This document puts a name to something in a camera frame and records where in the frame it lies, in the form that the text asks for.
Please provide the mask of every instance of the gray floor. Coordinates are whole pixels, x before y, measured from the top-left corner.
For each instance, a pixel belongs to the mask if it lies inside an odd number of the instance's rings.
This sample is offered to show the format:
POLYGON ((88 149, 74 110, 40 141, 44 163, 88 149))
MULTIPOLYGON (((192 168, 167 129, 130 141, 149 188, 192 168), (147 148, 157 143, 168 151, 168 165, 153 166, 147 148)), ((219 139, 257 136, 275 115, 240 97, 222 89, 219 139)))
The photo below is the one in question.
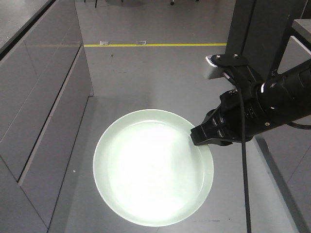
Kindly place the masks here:
MULTIPOLYGON (((76 2, 84 44, 226 42, 234 0, 100 0, 76 2)), ((92 157, 104 130, 119 117, 145 108, 174 112, 194 125, 217 107, 219 95, 232 86, 224 79, 206 80, 204 56, 224 47, 96 47, 86 48, 94 97, 86 106, 49 233, 206 233, 246 232, 239 144, 211 146, 215 179, 203 206, 186 220, 167 227, 132 224, 107 207, 92 177, 92 157)), ((255 181, 253 217, 258 232, 296 232, 275 189, 255 181), (271 198, 265 202, 261 196, 271 198), (273 216, 278 219, 273 225, 273 216)))
POLYGON ((225 43, 234 0, 76 1, 84 44, 225 43))
POLYGON ((29 21, 51 0, 0 1, 0 52, 29 21))

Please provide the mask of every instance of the black cable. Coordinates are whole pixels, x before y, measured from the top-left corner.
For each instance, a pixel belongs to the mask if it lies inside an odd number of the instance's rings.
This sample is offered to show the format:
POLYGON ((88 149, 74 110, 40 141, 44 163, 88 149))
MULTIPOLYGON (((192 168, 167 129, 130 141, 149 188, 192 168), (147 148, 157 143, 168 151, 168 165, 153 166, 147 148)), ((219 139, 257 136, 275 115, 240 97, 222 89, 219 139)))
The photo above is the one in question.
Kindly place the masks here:
POLYGON ((239 94, 241 105, 241 121, 242 121, 242 166, 243 166, 243 181, 244 181, 244 199, 245 199, 245 212, 246 212, 246 228, 247 233, 252 232, 251 226, 251 211, 249 205, 249 190, 248 190, 248 177, 247 177, 247 162, 246 162, 246 139, 245 139, 245 108, 241 88, 235 85, 239 94))
POLYGON ((294 122, 290 122, 287 125, 301 130, 311 130, 311 125, 301 125, 294 122))

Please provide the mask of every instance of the yellow floor line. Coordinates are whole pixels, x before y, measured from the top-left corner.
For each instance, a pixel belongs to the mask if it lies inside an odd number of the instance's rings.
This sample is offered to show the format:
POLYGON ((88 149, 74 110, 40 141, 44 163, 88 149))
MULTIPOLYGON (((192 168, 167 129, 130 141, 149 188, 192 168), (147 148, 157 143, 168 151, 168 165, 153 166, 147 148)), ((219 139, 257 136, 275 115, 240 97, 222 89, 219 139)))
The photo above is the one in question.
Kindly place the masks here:
POLYGON ((86 48, 94 47, 207 47, 207 46, 226 46, 227 43, 205 43, 205 44, 110 44, 110 45, 84 45, 86 48))

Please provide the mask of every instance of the cabinet door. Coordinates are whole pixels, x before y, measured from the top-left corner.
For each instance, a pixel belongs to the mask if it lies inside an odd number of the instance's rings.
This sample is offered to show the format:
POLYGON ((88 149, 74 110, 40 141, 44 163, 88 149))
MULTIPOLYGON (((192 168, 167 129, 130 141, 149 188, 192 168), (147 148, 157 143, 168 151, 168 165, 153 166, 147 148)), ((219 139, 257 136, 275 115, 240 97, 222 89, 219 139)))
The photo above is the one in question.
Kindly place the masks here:
POLYGON ((83 49, 73 63, 21 177, 21 187, 49 226, 90 91, 83 49))
POLYGON ((0 159, 0 232, 46 233, 47 227, 0 159))

